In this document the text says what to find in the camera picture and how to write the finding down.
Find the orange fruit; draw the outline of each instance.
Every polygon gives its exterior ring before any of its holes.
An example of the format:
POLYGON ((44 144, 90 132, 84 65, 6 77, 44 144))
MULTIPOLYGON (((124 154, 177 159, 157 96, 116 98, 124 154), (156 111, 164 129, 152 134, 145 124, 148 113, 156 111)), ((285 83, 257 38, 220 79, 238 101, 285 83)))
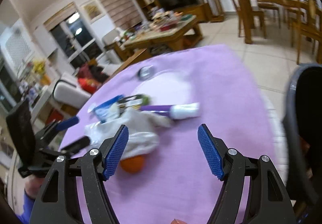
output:
POLYGON ((120 161, 121 168, 128 173, 138 173, 144 167, 144 156, 139 155, 120 161))

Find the tube with white cap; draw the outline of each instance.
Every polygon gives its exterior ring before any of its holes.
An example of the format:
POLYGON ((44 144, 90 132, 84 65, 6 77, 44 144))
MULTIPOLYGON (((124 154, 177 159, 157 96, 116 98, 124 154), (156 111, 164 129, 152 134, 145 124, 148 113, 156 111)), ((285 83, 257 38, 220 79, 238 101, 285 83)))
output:
POLYGON ((141 111, 149 111, 172 119, 196 118, 199 116, 199 103, 186 105, 141 106, 141 111))

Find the white cap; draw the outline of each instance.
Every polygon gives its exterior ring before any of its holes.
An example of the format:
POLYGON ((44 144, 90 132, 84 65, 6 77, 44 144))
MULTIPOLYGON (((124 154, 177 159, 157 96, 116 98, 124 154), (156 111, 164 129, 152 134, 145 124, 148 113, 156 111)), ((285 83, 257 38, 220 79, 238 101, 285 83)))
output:
POLYGON ((199 103, 192 103, 188 105, 174 105, 170 108, 170 118, 185 119, 195 118, 199 115, 199 103))

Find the person's hand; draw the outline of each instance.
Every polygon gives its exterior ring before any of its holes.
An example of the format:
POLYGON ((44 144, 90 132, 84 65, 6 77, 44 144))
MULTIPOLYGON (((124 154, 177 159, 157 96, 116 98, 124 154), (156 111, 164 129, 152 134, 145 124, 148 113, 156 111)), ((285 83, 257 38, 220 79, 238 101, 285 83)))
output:
POLYGON ((34 175, 28 177, 28 180, 25 183, 25 192, 28 197, 31 199, 36 199, 40 186, 44 180, 45 178, 39 178, 34 175))
POLYGON ((185 222, 183 222, 183 221, 181 221, 181 220, 176 220, 176 219, 174 219, 174 220, 171 222, 171 224, 187 224, 187 223, 185 223, 185 222))

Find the black chair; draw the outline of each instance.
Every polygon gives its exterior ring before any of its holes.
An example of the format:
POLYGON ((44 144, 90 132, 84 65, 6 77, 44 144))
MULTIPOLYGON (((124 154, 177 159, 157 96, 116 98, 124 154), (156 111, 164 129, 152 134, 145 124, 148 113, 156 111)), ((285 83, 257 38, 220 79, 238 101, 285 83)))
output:
POLYGON ((302 205, 302 212, 310 211, 305 216, 313 217, 315 209, 321 221, 322 209, 318 209, 318 205, 322 201, 319 198, 322 197, 322 65, 302 64, 293 74, 283 124, 289 149, 286 189, 290 199, 297 201, 294 210, 302 205), (300 136, 310 145, 306 155, 301 149, 300 136), (310 179, 307 176, 309 168, 313 173, 310 179))

